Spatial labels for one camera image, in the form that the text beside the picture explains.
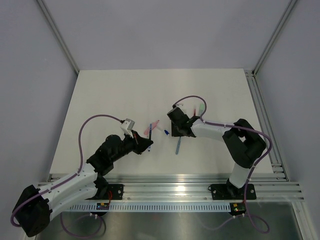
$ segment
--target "pink marker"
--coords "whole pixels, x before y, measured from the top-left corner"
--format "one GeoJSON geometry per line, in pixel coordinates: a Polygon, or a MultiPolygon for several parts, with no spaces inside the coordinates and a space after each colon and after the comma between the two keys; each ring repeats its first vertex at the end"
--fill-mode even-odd
{"type": "MultiPolygon", "coordinates": [[[[158,125],[158,123],[159,123],[159,120],[153,122],[153,123],[152,123],[152,128],[151,128],[151,130],[155,129],[156,126],[158,125]]],[[[149,131],[150,131],[150,127],[148,126],[148,127],[146,128],[146,130],[144,131],[143,134],[144,134],[145,136],[148,136],[148,135],[149,135],[149,131]]]]}

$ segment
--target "green marker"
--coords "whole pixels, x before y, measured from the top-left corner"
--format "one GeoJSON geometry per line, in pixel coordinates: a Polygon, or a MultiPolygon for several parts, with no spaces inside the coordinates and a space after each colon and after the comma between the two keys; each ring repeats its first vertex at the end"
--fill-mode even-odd
{"type": "Polygon", "coordinates": [[[205,105],[203,103],[200,103],[198,116],[200,116],[205,110],[205,105]]]}

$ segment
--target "gray wall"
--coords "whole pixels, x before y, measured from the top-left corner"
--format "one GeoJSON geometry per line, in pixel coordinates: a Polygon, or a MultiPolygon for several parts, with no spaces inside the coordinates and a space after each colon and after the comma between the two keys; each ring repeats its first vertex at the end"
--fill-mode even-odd
{"type": "Polygon", "coordinates": [[[320,1],[299,1],[258,73],[289,173],[320,226],[320,1]]]}
{"type": "Polygon", "coordinates": [[[254,68],[289,0],[45,0],[82,70],[254,68]]]}
{"type": "Polygon", "coordinates": [[[33,0],[0,7],[0,239],[22,190],[48,177],[76,75],[33,0]]]}

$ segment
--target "black bracket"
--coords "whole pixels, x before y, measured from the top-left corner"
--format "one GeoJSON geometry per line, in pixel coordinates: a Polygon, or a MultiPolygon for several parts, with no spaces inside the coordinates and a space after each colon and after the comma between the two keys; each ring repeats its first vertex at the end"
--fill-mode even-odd
{"type": "Polygon", "coordinates": [[[102,197],[96,198],[95,200],[109,200],[109,191],[112,193],[111,200],[122,200],[122,196],[124,194],[124,185],[109,183],[106,194],[102,197]]]}
{"type": "MultiPolygon", "coordinates": [[[[228,191],[227,184],[211,184],[208,187],[208,190],[211,192],[213,200],[243,200],[245,187],[238,189],[237,193],[233,196],[228,191]]],[[[253,184],[248,184],[246,190],[246,199],[247,200],[256,200],[256,190],[253,184]]]]}

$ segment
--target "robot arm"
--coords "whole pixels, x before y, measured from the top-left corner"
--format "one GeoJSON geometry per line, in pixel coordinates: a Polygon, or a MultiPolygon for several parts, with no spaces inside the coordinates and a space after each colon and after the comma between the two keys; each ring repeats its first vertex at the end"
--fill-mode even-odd
{"type": "Polygon", "coordinates": [[[134,124],[134,121],[126,119],[121,125],[124,139],[121,140],[117,135],[108,136],[80,172],[70,173],[40,188],[30,185],[23,190],[13,211],[28,199],[48,190],[15,214],[28,237],[40,233],[52,219],[77,202],[90,198],[102,199],[108,194],[109,184],[103,176],[114,168],[114,162],[130,152],[142,154],[153,144],[152,140],[140,137],[132,130],[134,124]]]}
{"type": "MultiPolygon", "coordinates": [[[[189,118],[177,106],[173,106],[173,109],[167,115],[174,128],[183,136],[205,137],[226,144],[235,161],[232,174],[227,181],[227,185],[229,185],[228,191],[231,195],[234,195],[234,191],[241,189],[245,185],[251,167],[267,147],[265,141],[257,133],[206,124],[199,116],[189,118]]],[[[244,119],[239,119],[234,125],[253,129],[244,119]]]]}

